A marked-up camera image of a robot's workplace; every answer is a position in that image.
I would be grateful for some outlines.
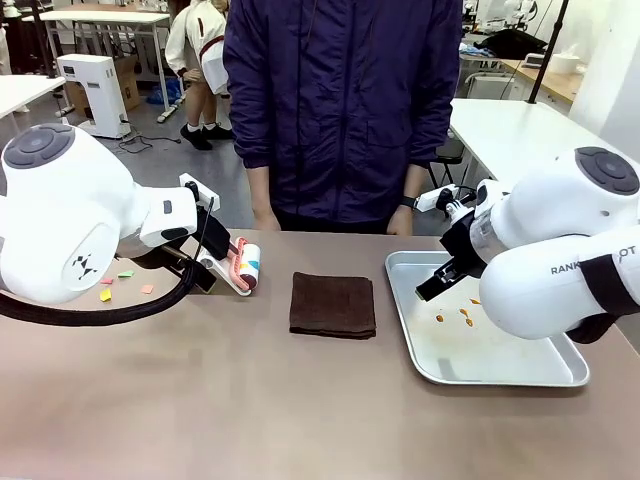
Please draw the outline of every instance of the lint roller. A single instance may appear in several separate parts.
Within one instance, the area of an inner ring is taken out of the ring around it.
[[[258,285],[260,273],[260,247],[249,243],[244,237],[236,239],[235,247],[237,254],[229,249],[229,277],[241,290],[253,290]]]

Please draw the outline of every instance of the chair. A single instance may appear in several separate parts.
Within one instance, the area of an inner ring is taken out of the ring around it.
[[[432,163],[439,163],[444,167],[444,175],[438,183],[435,173],[429,165],[429,176],[435,188],[440,188],[444,182],[445,177],[449,180],[449,183],[454,183],[453,176],[451,175],[450,166],[460,165],[464,155],[464,144],[455,137],[448,137],[445,144],[436,150],[437,158]]]

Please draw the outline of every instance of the black bag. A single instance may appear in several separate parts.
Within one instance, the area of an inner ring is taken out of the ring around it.
[[[501,30],[482,42],[475,43],[477,48],[491,50],[497,58],[504,60],[524,60],[530,53],[544,53],[547,42],[520,30]]]

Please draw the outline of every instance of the wristwatch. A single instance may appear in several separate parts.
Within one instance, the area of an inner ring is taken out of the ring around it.
[[[416,199],[413,197],[403,196],[402,200],[400,200],[400,205],[404,205],[405,207],[409,207],[413,210],[416,208]]]

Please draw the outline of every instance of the dark jacket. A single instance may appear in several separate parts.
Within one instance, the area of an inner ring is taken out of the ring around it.
[[[460,0],[233,0],[224,64],[236,151],[287,212],[389,217],[435,158],[458,81]]]

